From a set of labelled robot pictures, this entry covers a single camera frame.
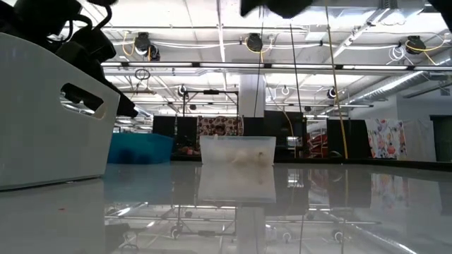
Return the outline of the teal plastic basket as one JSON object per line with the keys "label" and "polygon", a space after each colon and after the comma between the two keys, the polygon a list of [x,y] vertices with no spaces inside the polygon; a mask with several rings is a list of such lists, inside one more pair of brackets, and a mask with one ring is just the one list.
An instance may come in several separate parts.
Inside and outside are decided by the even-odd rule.
{"label": "teal plastic basket", "polygon": [[171,160],[174,139],[154,133],[114,133],[108,164],[161,164]]}

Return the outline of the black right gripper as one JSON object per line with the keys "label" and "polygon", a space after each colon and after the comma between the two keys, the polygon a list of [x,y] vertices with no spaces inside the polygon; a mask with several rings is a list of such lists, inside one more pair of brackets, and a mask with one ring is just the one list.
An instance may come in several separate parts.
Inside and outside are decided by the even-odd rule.
{"label": "black right gripper", "polygon": [[282,18],[294,18],[314,0],[240,0],[240,15],[247,16],[257,7],[266,7]]}

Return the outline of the black stand frame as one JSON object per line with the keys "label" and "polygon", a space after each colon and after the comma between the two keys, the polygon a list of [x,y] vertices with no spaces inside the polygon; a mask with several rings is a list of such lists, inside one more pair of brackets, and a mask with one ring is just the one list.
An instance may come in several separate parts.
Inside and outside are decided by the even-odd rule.
{"label": "black stand frame", "polygon": [[[186,115],[186,106],[187,104],[199,93],[204,95],[225,95],[235,106],[236,106],[236,115],[239,115],[239,92],[238,91],[226,91],[226,90],[185,90],[182,93],[182,115]],[[233,100],[230,95],[235,95],[237,97],[236,100]]]}

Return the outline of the white square column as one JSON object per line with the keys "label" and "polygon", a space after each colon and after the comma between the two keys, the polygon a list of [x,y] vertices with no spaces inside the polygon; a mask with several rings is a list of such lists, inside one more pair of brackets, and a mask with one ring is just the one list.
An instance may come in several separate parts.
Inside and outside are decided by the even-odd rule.
{"label": "white square column", "polygon": [[266,82],[263,75],[241,75],[239,79],[239,114],[263,118],[266,107]]}

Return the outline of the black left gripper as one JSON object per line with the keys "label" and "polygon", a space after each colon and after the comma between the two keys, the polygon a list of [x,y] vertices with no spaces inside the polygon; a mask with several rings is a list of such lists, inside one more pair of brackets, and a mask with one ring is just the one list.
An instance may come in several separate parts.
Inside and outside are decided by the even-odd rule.
{"label": "black left gripper", "polygon": [[[101,82],[109,89],[115,91],[119,95],[117,116],[128,116],[133,118],[138,115],[138,112],[135,110],[135,104],[105,78],[101,63],[82,45],[77,42],[67,42],[60,46],[55,54],[85,74]],[[87,108],[93,111],[97,110],[103,104],[101,98],[70,83],[64,84],[61,91],[63,92],[64,97],[69,101],[75,104],[80,104],[82,102]]]}

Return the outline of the red rack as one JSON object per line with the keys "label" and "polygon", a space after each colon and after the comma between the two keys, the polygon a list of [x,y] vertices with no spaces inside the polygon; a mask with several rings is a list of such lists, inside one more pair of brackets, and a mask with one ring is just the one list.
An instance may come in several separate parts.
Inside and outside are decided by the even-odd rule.
{"label": "red rack", "polygon": [[325,132],[312,132],[308,135],[309,158],[328,156],[328,136]]}

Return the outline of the long ceiling light rail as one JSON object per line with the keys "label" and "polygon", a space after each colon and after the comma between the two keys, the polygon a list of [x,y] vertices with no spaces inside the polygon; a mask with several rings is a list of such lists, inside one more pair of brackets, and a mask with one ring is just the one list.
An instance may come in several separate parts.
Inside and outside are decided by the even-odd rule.
{"label": "long ceiling light rail", "polygon": [[[329,70],[331,64],[305,63],[220,63],[220,62],[122,62],[110,61],[101,64],[102,67],[151,67],[151,68],[274,68],[274,69],[303,69]],[[334,65],[336,70],[356,71],[452,71],[452,66],[390,66],[390,65]]]}

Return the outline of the clear plastic bin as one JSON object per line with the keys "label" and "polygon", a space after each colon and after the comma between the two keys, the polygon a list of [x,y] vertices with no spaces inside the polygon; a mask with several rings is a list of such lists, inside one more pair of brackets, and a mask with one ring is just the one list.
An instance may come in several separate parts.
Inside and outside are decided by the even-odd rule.
{"label": "clear plastic bin", "polygon": [[257,152],[268,153],[274,163],[275,142],[276,138],[271,136],[202,135],[201,159],[204,164],[233,164],[237,150],[251,150],[254,157]]}

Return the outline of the floral print cloth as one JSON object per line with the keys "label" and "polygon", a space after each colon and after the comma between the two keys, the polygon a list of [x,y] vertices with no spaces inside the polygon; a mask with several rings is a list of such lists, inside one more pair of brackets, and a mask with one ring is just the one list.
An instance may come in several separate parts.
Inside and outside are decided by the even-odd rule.
{"label": "floral print cloth", "polygon": [[403,160],[407,157],[402,121],[396,119],[368,119],[365,123],[373,158]]}

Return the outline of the silver ventilation duct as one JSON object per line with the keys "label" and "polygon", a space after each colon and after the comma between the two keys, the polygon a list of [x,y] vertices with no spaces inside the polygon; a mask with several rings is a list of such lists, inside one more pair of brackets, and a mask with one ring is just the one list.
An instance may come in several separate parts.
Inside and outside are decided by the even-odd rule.
{"label": "silver ventilation duct", "polygon": [[435,81],[440,78],[447,79],[449,76],[452,76],[452,68],[443,71],[415,71],[402,76],[387,78],[353,95],[347,104],[374,101],[427,81]]}

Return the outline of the brown patterned cloth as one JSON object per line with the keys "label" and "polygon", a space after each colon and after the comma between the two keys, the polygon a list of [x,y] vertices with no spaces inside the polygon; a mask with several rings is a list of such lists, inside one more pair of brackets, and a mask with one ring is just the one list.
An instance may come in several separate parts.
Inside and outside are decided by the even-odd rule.
{"label": "brown patterned cloth", "polygon": [[197,137],[202,135],[243,135],[244,124],[241,117],[215,116],[197,118]]}

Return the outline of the plain white cloth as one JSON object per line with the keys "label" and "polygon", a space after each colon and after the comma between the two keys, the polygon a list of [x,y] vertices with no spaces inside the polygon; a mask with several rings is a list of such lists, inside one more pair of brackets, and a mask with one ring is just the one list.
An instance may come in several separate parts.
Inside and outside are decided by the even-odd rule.
{"label": "plain white cloth", "polygon": [[434,125],[428,119],[411,119],[403,122],[407,160],[435,162]]}

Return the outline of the black partition panel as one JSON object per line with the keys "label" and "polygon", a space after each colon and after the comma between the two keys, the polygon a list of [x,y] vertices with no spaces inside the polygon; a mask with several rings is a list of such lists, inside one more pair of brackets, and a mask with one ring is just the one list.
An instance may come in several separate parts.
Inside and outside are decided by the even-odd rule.
{"label": "black partition panel", "polygon": [[367,127],[364,120],[344,120],[344,131],[339,120],[327,120],[328,155],[349,159],[371,157]]}
{"label": "black partition panel", "polygon": [[264,133],[276,138],[276,157],[306,157],[307,118],[303,113],[265,111]]}
{"label": "black partition panel", "polygon": [[152,132],[173,138],[175,136],[175,123],[175,116],[154,116]]}
{"label": "black partition panel", "polygon": [[196,117],[179,117],[177,119],[176,146],[177,148],[194,147],[197,135]]}

